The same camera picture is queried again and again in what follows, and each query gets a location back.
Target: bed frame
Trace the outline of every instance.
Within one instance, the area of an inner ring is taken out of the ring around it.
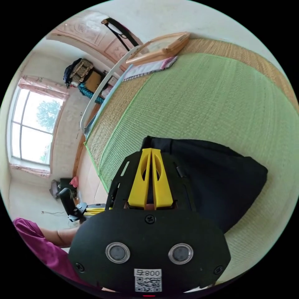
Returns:
[[[80,127],[81,127],[81,131],[83,132],[83,134],[85,133],[85,125],[87,119],[89,118],[93,107],[95,106],[95,100],[98,97],[98,95],[100,94],[100,92],[102,91],[102,89],[104,88],[104,86],[106,85],[106,83],[110,80],[110,78],[115,74],[116,71],[118,71],[120,69],[120,66],[141,46],[138,45],[136,47],[134,47],[133,49],[131,49],[128,53],[126,53],[115,65],[114,67],[110,70],[110,72],[105,76],[105,78],[103,79],[103,81],[100,83],[100,85],[98,86],[97,90],[95,91],[95,93],[93,94],[92,98],[90,99],[83,115],[81,118],[81,122],[80,122]]]

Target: window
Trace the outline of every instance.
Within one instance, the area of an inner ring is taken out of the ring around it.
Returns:
[[[19,89],[11,122],[11,156],[50,165],[55,123],[63,101]]]

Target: black cloth bag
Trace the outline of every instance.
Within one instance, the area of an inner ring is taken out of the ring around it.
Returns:
[[[251,157],[204,140],[146,137],[141,149],[173,155],[189,178],[196,210],[226,233],[251,207],[267,180],[268,170]],[[153,203],[149,188],[148,203]]]

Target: pink curtain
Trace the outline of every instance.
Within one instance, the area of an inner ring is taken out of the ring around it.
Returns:
[[[27,173],[31,173],[31,174],[37,175],[38,177],[41,177],[41,178],[48,178],[48,177],[50,177],[50,172],[47,171],[47,170],[34,169],[34,168],[25,167],[25,166],[21,166],[21,165],[17,165],[17,164],[11,164],[11,163],[10,163],[10,167],[12,169],[22,170],[22,171],[25,171]]]
[[[21,89],[27,89],[34,93],[58,98],[63,101],[69,98],[69,90],[66,86],[46,78],[23,76],[18,86]]]

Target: green woven mat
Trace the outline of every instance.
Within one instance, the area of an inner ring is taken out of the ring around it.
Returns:
[[[225,235],[232,260],[223,282],[254,266],[290,219],[299,194],[298,132],[297,112],[267,77],[233,59],[187,54],[134,97],[105,147],[99,175],[108,190],[147,135],[217,142],[266,166],[260,196]]]
[[[147,135],[210,140],[266,162],[294,148],[298,132],[294,108],[264,75],[233,59],[187,54],[134,97],[104,149],[99,175],[108,190]]]

